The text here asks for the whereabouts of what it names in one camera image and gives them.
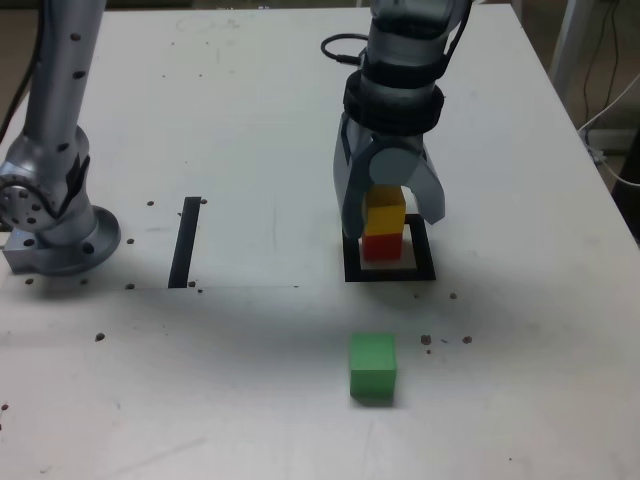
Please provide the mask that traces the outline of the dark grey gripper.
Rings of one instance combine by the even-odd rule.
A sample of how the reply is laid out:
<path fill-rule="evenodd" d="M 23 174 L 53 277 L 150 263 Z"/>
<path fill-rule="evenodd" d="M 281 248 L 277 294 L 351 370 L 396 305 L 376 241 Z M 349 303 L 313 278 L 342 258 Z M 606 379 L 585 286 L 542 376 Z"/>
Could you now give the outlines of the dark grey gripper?
<path fill-rule="evenodd" d="M 386 149 L 372 157 L 372 144 Z M 387 148 L 389 145 L 401 148 Z M 422 135 L 383 135 L 361 126 L 347 113 L 341 115 L 333 179 L 342 231 L 347 238 L 359 238 L 364 231 L 364 198 L 372 182 L 408 188 L 420 216 L 429 225 L 445 217 L 444 189 L 423 147 Z"/>

